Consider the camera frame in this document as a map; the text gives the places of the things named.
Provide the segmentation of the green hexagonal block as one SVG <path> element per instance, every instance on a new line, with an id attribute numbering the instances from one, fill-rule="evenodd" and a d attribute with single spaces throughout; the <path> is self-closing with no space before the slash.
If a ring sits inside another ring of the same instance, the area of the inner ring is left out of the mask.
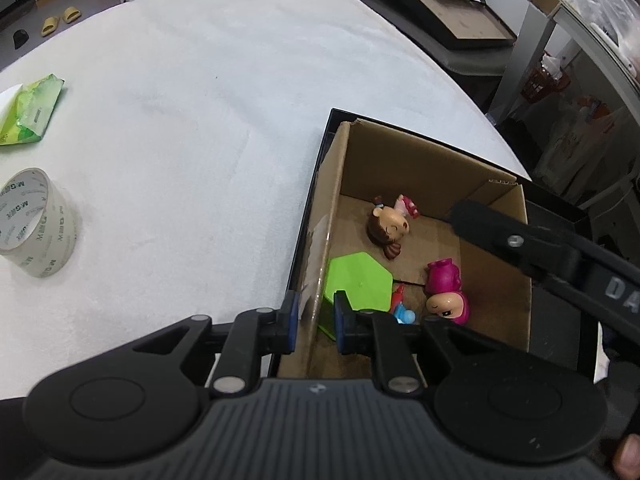
<path id="1" fill-rule="evenodd" d="M 335 340 L 334 294 L 346 292 L 352 310 L 387 312 L 393 277 L 389 270 L 366 252 L 332 258 L 321 296 L 319 330 Z"/>

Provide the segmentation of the pink figurine toy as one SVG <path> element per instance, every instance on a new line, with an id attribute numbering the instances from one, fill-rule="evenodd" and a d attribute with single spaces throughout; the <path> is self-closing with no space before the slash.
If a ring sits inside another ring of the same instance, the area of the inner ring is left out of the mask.
<path id="1" fill-rule="evenodd" d="M 451 258 L 430 262 L 426 267 L 424 286 L 425 309 L 431 315 L 437 315 L 457 325 L 469 321 L 470 307 L 462 292 L 459 267 Z"/>

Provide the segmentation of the brown haired doll figurine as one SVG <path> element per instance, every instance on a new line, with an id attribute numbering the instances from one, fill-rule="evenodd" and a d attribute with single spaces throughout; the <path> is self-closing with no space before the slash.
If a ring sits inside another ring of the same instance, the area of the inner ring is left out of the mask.
<path id="1" fill-rule="evenodd" d="M 401 253 L 401 240 L 410 232 L 410 219 L 420 216 L 413 200 L 400 194 L 393 207 L 386 206 L 381 196 L 375 196 L 374 207 L 367 221 L 368 237 L 382 248 L 387 260 L 394 260 Z"/>

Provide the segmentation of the blue small toy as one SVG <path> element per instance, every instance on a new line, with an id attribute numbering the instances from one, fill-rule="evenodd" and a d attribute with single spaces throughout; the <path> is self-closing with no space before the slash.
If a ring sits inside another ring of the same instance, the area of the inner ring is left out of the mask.
<path id="1" fill-rule="evenodd" d="M 407 308 L 404 303 L 405 285 L 399 284 L 390 297 L 390 314 L 399 324 L 414 324 L 416 312 Z"/>

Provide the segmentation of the red basket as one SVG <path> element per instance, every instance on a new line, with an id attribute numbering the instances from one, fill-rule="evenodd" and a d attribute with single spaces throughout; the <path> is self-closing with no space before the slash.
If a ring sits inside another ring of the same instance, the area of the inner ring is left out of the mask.
<path id="1" fill-rule="evenodd" d="M 563 70 L 562 60 L 545 53 L 530 71 L 521 96 L 529 104 L 540 102 L 552 93 L 560 93 L 570 85 L 570 76 Z"/>

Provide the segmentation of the glass side table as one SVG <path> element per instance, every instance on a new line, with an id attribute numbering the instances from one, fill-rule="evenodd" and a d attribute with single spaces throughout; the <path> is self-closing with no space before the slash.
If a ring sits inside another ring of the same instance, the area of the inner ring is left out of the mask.
<path id="1" fill-rule="evenodd" d="M 512 112 L 524 84 L 541 60 L 552 32 L 568 33 L 623 100 L 634 119 L 639 118 L 639 83 L 600 32 L 587 24 L 567 0 L 528 0 L 525 18 L 487 118 L 501 124 Z"/>

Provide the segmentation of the white table cloth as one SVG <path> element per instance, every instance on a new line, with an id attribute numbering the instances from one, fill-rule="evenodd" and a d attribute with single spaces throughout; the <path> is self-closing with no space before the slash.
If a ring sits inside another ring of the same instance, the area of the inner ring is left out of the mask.
<path id="1" fill-rule="evenodd" d="M 65 82 L 43 169 L 78 213 L 64 268 L 1 266 L 1 394 L 195 313 L 282 299 L 326 118 L 349 110 L 524 167 L 436 63 L 359 0 L 134 0 L 6 62 Z"/>

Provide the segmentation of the black framed board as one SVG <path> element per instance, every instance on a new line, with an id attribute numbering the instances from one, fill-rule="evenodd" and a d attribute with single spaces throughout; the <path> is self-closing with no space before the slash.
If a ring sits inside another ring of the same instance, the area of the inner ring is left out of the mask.
<path id="1" fill-rule="evenodd" d="M 395 1 L 416 24 L 450 50 L 507 48 L 518 39 L 484 1 Z"/>

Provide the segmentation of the clear tape roll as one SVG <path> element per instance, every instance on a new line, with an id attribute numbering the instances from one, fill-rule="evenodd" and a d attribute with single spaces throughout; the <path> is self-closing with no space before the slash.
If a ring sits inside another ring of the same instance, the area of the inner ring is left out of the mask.
<path id="1" fill-rule="evenodd" d="M 49 176 L 27 168 L 1 189 L 1 255 L 33 278 L 48 278 L 70 260 L 77 216 Z"/>

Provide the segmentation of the green wet wipes pack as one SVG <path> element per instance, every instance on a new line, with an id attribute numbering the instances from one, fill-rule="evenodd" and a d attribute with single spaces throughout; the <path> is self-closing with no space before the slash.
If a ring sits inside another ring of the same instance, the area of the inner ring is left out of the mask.
<path id="1" fill-rule="evenodd" d="M 50 74 L 1 92 L 0 145 L 37 143 L 46 133 L 64 80 Z"/>

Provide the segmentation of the yellow slipper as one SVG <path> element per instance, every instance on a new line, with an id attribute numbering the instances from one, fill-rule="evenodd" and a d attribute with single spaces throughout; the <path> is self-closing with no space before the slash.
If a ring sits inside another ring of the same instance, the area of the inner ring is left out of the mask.
<path id="1" fill-rule="evenodd" d="M 77 9 L 76 6 L 69 6 L 63 12 L 62 18 L 65 24 L 70 24 L 79 20 L 81 15 L 81 10 Z"/>
<path id="2" fill-rule="evenodd" d="M 49 16 L 41 26 L 40 36 L 42 38 L 52 35 L 58 29 L 60 19 L 57 16 Z"/>

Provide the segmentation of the black slipper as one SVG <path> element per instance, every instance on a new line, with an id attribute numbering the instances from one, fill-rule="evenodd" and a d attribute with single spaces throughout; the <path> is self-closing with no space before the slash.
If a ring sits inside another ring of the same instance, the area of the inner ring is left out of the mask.
<path id="1" fill-rule="evenodd" d="M 18 50 L 18 49 L 21 49 L 21 47 L 23 47 L 24 44 L 26 44 L 26 42 L 29 40 L 29 34 L 24 29 L 17 29 L 14 32 L 12 39 L 13 39 L 14 49 Z"/>

